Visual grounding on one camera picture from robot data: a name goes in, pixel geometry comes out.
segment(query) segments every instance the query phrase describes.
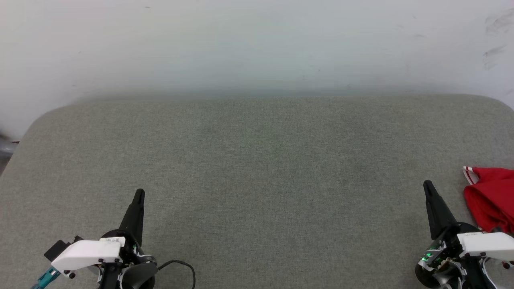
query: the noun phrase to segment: red cloth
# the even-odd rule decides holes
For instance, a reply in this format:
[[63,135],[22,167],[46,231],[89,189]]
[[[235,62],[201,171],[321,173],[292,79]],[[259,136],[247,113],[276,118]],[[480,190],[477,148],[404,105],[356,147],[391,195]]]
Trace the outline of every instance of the red cloth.
[[487,232],[497,226],[514,232],[514,171],[464,167],[464,175],[471,184],[464,198],[476,223]]

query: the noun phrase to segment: wire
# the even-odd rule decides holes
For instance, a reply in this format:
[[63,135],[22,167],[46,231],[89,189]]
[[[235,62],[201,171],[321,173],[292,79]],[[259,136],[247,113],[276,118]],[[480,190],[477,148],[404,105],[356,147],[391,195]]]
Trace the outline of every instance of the wire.
[[189,269],[191,269],[191,272],[193,273],[193,288],[192,288],[192,289],[194,289],[194,287],[195,287],[195,285],[196,285],[196,274],[195,274],[195,272],[194,272],[193,266],[189,265],[188,263],[186,263],[186,262],[184,262],[184,261],[180,261],[180,260],[170,260],[170,261],[168,261],[168,262],[164,263],[163,265],[161,265],[161,267],[158,267],[158,268],[157,268],[157,270],[159,270],[159,271],[160,271],[162,268],[164,268],[164,267],[166,267],[166,266],[170,265],[171,263],[178,263],[178,264],[182,264],[182,265],[184,265],[184,266],[189,267]]

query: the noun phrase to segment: gray pipe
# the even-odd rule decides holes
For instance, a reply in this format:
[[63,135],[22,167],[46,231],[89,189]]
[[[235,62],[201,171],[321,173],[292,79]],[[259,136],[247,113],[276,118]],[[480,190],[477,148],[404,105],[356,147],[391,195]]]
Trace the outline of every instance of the gray pipe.
[[11,157],[17,145],[17,143],[0,138],[0,157]]

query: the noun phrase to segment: teal connector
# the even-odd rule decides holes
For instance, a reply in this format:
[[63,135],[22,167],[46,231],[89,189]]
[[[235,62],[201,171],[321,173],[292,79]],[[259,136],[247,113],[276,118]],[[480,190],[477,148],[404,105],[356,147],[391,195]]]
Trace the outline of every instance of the teal connector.
[[54,267],[50,267],[41,277],[38,279],[38,283],[32,287],[32,289],[45,289],[53,280],[57,279],[61,273]]

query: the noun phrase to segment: gray table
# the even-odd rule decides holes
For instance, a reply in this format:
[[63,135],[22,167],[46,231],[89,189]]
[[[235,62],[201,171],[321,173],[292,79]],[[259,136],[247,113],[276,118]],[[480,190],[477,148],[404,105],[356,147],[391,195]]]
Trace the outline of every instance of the gray table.
[[[0,177],[0,282],[30,288],[56,240],[117,228],[143,188],[144,251],[191,263],[197,288],[422,288],[423,181],[472,222],[461,168],[512,168],[513,124],[504,104],[462,95],[58,109]],[[190,286],[184,266],[157,275],[156,288]],[[97,288],[96,276],[48,288]]]

